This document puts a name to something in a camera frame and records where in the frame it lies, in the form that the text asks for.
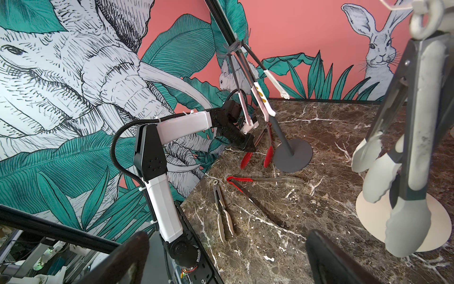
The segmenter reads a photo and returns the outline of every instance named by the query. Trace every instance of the beige round base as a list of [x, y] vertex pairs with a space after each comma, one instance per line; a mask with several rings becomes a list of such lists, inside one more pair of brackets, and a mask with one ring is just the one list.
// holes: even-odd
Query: beige round base
[[[432, 217], [429, 232], [417, 251], [429, 251], [441, 247], [449, 239], [452, 231], [451, 219], [446, 209], [431, 195], [427, 194], [427, 205]], [[385, 242], [386, 221], [390, 218], [391, 204], [389, 190], [376, 203], [369, 203], [363, 192], [356, 199], [356, 213], [364, 228], [379, 241]]]

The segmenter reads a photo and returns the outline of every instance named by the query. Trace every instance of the gray round base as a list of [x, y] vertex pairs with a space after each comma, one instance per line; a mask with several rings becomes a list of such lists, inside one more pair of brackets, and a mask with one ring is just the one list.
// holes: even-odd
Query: gray round base
[[274, 151], [273, 164], [282, 172], [294, 173], [306, 167], [312, 159], [312, 147], [302, 139], [288, 140], [294, 155], [289, 156], [283, 145]]

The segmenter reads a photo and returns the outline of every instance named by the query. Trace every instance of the rabbit ear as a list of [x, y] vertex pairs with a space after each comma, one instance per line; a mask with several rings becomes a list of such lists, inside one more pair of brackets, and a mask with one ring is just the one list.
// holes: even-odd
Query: rabbit ear
[[225, 60], [225, 59], [224, 59], [224, 61], [222, 62], [221, 72], [224, 73], [226, 76], [227, 76], [227, 74], [228, 74], [227, 60]]
[[365, 8], [355, 4], [343, 4], [342, 10], [347, 15], [351, 27], [358, 34], [371, 38], [377, 32], [375, 19]]
[[[411, 1], [412, 0], [397, 0], [395, 5], [405, 5], [410, 3]], [[403, 19], [410, 15], [412, 11], [413, 11], [412, 9], [391, 11], [390, 15], [388, 16], [388, 19], [386, 20], [385, 27], [383, 29], [386, 29], [391, 34], [394, 28]]]

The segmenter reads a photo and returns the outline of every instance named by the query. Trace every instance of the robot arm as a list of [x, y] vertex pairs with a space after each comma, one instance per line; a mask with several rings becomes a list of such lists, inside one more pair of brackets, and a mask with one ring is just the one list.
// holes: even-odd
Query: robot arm
[[253, 136], [244, 134], [233, 123], [241, 106], [228, 100], [222, 108], [200, 111], [169, 119], [157, 124], [140, 125], [136, 133], [134, 165], [146, 185], [153, 205], [160, 234], [169, 255], [186, 268], [194, 268], [200, 260], [199, 248], [192, 245], [183, 233], [167, 177], [167, 162], [163, 145], [186, 135], [217, 127], [233, 146], [255, 152]]

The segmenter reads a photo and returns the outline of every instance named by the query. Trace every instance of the rabbit illustration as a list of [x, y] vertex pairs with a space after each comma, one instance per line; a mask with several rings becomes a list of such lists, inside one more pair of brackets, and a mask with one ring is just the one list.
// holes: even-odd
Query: rabbit illustration
[[[396, 5], [406, 4], [410, 1], [397, 0]], [[394, 75], [390, 70], [390, 64], [399, 60], [396, 49], [392, 46], [391, 33], [412, 10], [391, 11], [381, 31], [376, 30], [374, 17], [364, 7], [355, 4], [343, 4], [342, 10], [347, 15], [353, 30], [370, 39], [369, 52], [365, 61], [365, 78], [370, 77], [370, 79], [359, 89], [359, 93], [379, 82], [368, 97], [368, 100], [376, 100], [386, 93]]]
[[[249, 85], [248, 81], [246, 80], [246, 77], [243, 73], [243, 71], [240, 68], [240, 65], [238, 64], [237, 60], [235, 57], [232, 57], [233, 61], [233, 68], [235, 68], [235, 74], [237, 75], [238, 78], [238, 84], [240, 85], [240, 89], [242, 89], [246, 94], [250, 95], [251, 94], [251, 86]], [[248, 61], [249, 67], [252, 70], [252, 73], [254, 74], [254, 77], [258, 79], [259, 74], [257, 68], [252, 64], [251, 62]], [[228, 65], [227, 65], [227, 60], [224, 59], [222, 62], [221, 66], [221, 75], [219, 76], [219, 88], [221, 90], [228, 90], [232, 92], [237, 88], [237, 84], [235, 83], [235, 79], [233, 78], [233, 73], [229, 72]]]

